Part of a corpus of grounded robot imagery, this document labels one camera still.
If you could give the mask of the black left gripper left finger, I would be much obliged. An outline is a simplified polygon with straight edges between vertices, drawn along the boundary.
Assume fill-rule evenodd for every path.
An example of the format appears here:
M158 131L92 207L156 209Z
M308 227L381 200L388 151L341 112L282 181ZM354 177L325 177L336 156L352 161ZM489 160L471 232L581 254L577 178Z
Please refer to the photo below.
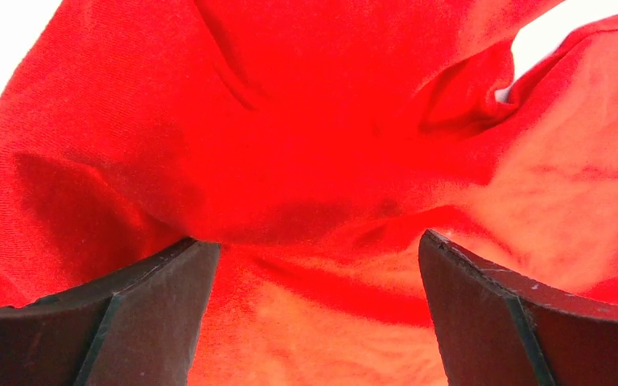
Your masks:
M185 385L219 258L218 244L184 239L0 308L0 385Z

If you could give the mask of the red t shirt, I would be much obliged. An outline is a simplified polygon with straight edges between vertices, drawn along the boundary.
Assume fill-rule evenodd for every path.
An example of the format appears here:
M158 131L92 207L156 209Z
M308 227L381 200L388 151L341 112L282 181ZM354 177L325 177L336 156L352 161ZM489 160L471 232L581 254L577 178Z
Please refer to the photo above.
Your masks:
M443 385L428 228L618 305L618 15L552 1L64 1L0 98L0 306L222 245L192 385Z

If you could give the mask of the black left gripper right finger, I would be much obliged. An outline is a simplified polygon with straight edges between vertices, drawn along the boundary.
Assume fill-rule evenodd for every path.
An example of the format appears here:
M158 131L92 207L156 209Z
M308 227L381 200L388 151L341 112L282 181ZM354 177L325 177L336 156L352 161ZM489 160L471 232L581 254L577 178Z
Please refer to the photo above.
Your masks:
M618 385L618 306L545 285L428 230L418 262L451 385Z

